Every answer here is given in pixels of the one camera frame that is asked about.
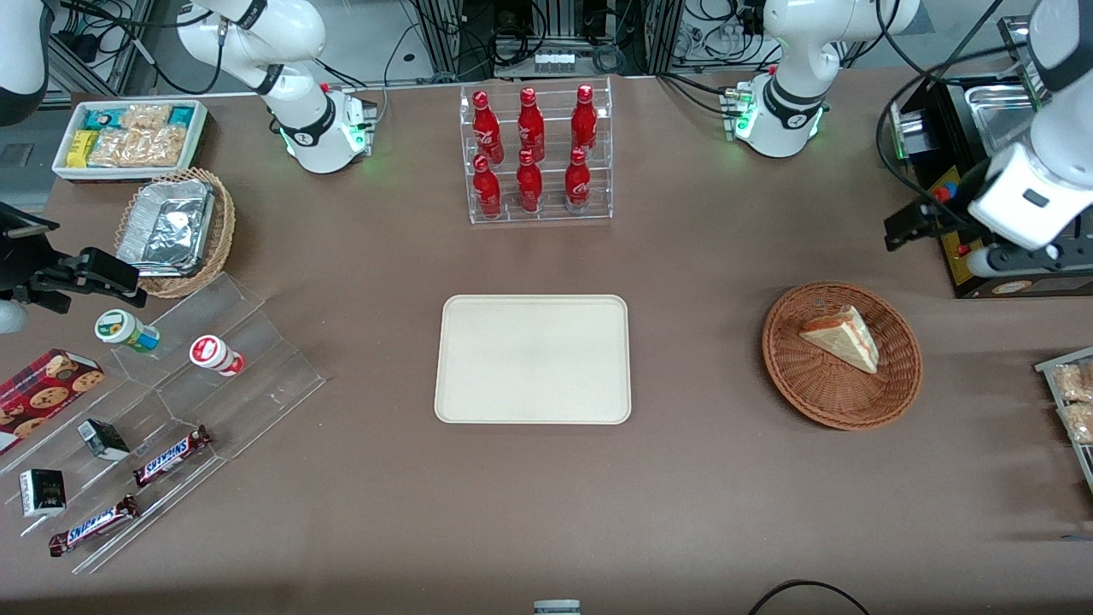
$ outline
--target small black box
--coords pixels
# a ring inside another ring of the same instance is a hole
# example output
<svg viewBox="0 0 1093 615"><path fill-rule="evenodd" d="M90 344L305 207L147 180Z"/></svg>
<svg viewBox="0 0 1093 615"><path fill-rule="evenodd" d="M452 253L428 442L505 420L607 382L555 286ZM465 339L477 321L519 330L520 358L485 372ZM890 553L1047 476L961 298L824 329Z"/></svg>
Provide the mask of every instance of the small black box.
<svg viewBox="0 0 1093 615"><path fill-rule="evenodd" d="M52 517L64 512L64 477L59 470L27 470L19 475L23 517Z"/></svg>
<svg viewBox="0 0 1093 615"><path fill-rule="evenodd" d="M90 418L77 428L80 437L91 449L91 454L101 460L121 461L129 456L129 447L118 436L113 425Z"/></svg>

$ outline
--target wicker basket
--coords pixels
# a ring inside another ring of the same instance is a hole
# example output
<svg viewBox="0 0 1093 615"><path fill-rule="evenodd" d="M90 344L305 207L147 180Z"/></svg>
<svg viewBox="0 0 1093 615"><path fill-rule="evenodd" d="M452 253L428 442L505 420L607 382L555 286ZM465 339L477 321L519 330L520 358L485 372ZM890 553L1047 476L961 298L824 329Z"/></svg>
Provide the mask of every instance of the wicker basket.
<svg viewBox="0 0 1093 615"><path fill-rule="evenodd" d="M187 168L186 170L156 177L152 179L152 182L181 181L185 179L200 179L208 181L215 188L216 200L213 203L212 210L212 228L210 229L209 238L205 239L204 264L197 274L189 277L140 279L140 286L142 288L148 291L149 294L162 296L163 298L179 298L204 287L205 284L211 282L224 269L227 252L232 250L232 233L235 230L235 204L232 202L232 194L227 193L224 184L215 175L201 168ZM126 225L129 224L129 214L132 212L136 201L137 194L133 194L133 198L129 199L129 206L121 214L121 223L118 225L118 230L114 237L115 250L121 245L121 235L125 234Z"/></svg>
<svg viewBox="0 0 1093 615"><path fill-rule="evenodd" d="M854 305L869 327L880 362L868 375L809 344L806 322ZM918 397L922 357L906 321L886 300L843 282L795 287L773 307L763 328L763 360L775 387L804 416L837 429L873 429L900 418Z"/></svg>

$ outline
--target brown tabletop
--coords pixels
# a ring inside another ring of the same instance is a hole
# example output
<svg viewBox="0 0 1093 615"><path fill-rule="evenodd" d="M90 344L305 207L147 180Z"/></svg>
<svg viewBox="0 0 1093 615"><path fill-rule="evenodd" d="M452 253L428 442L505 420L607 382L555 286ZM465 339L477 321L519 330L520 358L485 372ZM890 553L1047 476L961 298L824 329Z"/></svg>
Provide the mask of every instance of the brown tabletop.
<svg viewBox="0 0 1093 615"><path fill-rule="evenodd" d="M458 87L392 92L375 155L330 176L285 154L259 98L208 98L202 165L238 209L227 269L330 381L95 575L0 518L0 612L518 614L577 598L589 615L721 614L813 578L875 614L1089 613L1093 546L1059 537L1093 531L1090 493L1031 366L1093 344L1090 304L956 300L935 244L884 251L910 193L872 131L904 79L845 72L790 159L726 142L654 79L614 79L616 214L585 227L470 226ZM132 191L58 181L54 245L110 246ZM922 393L900 422L822 428L767 379L764 316L816 279L882 294L918 335ZM457 293L624 297L630 421L437 421ZM0 374L54 346L102 354L91 323L115 305L33 310L0 339ZM794 591L767 612L854 612Z"/></svg>

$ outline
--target red bottle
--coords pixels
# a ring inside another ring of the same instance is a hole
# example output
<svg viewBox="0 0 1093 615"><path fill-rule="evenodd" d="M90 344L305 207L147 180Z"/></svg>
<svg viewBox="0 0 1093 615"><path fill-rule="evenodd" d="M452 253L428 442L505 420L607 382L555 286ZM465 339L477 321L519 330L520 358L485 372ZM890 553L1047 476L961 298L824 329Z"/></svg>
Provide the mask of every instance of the red bottle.
<svg viewBox="0 0 1093 615"><path fill-rule="evenodd" d="M516 170L516 182L520 186L520 206L528 213L539 211L543 194L543 174L536 165L536 156L529 149L520 150L520 168Z"/></svg>
<svg viewBox="0 0 1093 615"><path fill-rule="evenodd" d="M546 157L546 128L536 103L536 91L531 87L520 90L520 117L516 126L520 130L520 149L531 150L536 162Z"/></svg>
<svg viewBox="0 0 1093 615"><path fill-rule="evenodd" d="M493 164L505 159L505 147L501 144L501 123L490 108L490 96L479 90L471 96L474 104L474 139L479 143L479 153L484 153Z"/></svg>
<svg viewBox="0 0 1093 615"><path fill-rule="evenodd" d="M474 194L478 197L482 215L497 217L501 215L501 182L490 170L490 159L483 154L474 156Z"/></svg>
<svg viewBox="0 0 1093 615"><path fill-rule="evenodd" d="M565 208L569 213L584 213L588 210L588 181L591 174L585 164L584 147L573 147L569 154L569 167L565 169Z"/></svg>
<svg viewBox="0 0 1093 615"><path fill-rule="evenodd" d="M577 107L573 109L573 146L596 147L596 107L592 106L592 86L577 87Z"/></svg>

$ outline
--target white tray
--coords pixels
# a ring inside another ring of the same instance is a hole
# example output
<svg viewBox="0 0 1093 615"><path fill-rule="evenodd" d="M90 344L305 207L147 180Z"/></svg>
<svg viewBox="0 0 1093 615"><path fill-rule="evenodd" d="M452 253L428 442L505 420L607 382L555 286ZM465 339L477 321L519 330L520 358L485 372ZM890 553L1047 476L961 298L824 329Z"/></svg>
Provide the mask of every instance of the white tray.
<svg viewBox="0 0 1093 615"><path fill-rule="evenodd" d="M72 135L83 126L87 111L116 109L127 107L134 103L148 103L155 105L172 105L176 107L193 107L193 117L186 129L186 140L183 142L183 152L178 156L178 164L174 166L137 166L126 168L111 167L74 167L66 164L68 150L72 146ZM68 128L64 129L64 138L54 156L54 173L62 179L69 181L126 181L133 179L149 179L158 177L175 170L183 170L190 167L193 154L197 153L198 143L201 141L201 131L204 129L205 116L209 111L200 102L191 98L117 98L109 100L94 100L80 103L72 109L72 117L69 118Z"/></svg>
<svg viewBox="0 0 1093 615"><path fill-rule="evenodd" d="M619 425L630 417L626 301L613 294L457 294L444 304L445 423Z"/></svg>

